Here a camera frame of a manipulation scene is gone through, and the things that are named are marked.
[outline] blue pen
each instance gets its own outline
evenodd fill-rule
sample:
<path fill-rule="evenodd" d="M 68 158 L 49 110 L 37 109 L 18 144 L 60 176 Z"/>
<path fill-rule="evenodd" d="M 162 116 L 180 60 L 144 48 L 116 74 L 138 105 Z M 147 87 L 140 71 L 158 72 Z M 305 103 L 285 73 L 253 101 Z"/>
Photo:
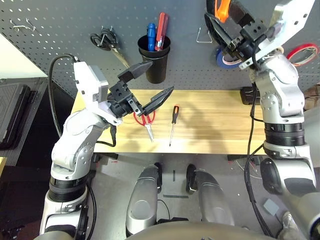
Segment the blue pen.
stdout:
<path fill-rule="evenodd" d="M 148 50 L 150 52 L 155 51 L 156 44 L 156 25 L 154 23 L 149 23 L 147 28 L 147 36 L 148 36 Z"/>

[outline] red box cutter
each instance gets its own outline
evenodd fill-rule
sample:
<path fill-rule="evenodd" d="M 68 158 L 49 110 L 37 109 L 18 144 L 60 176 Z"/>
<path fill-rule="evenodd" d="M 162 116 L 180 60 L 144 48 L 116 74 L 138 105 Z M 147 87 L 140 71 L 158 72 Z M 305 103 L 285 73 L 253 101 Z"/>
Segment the red box cutter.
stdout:
<path fill-rule="evenodd" d="M 158 23 L 158 30 L 156 33 L 155 38 L 155 50 L 161 51 L 164 45 L 166 31 L 167 31 L 167 25 L 168 25 L 168 18 L 169 15 L 165 12 L 160 12 L 159 15 L 159 23 Z"/>

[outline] red tape roll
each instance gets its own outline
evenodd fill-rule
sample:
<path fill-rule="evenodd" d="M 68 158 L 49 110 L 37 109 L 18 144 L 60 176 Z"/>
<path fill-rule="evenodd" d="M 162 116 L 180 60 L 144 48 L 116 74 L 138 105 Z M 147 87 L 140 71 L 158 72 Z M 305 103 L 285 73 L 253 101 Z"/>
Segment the red tape roll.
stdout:
<path fill-rule="evenodd" d="M 299 62 L 291 62 L 291 59 L 298 53 L 304 51 L 304 50 L 311 50 L 312 53 L 310 54 L 310 56 L 306 57 L 304 60 L 299 61 Z M 300 67 L 303 66 L 305 64 L 310 63 L 311 61 L 313 61 L 319 52 L 319 48 L 316 44 L 314 43 L 306 43 L 306 44 L 302 44 L 300 46 L 297 46 L 295 49 L 293 49 L 287 56 L 286 58 L 295 66 L 295 67 Z"/>

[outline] screwdriver shaft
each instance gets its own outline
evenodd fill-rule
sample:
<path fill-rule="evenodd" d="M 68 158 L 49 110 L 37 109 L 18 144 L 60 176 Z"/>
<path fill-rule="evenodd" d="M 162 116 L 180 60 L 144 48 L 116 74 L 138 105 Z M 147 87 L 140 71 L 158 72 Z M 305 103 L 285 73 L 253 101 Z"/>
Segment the screwdriver shaft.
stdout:
<path fill-rule="evenodd" d="M 171 129 L 169 147 L 171 146 L 172 136 L 174 135 L 174 130 L 175 130 L 175 123 L 172 123 L 172 129 Z"/>

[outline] orange object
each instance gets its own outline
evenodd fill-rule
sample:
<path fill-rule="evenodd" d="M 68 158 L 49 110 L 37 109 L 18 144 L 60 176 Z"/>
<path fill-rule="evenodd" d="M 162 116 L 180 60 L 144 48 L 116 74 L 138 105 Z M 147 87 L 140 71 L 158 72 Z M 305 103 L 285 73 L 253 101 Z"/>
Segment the orange object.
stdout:
<path fill-rule="evenodd" d="M 220 22 L 225 23 L 229 17 L 229 5 L 231 0 L 221 0 L 219 9 L 217 9 L 218 0 L 214 3 L 214 16 L 220 20 Z"/>

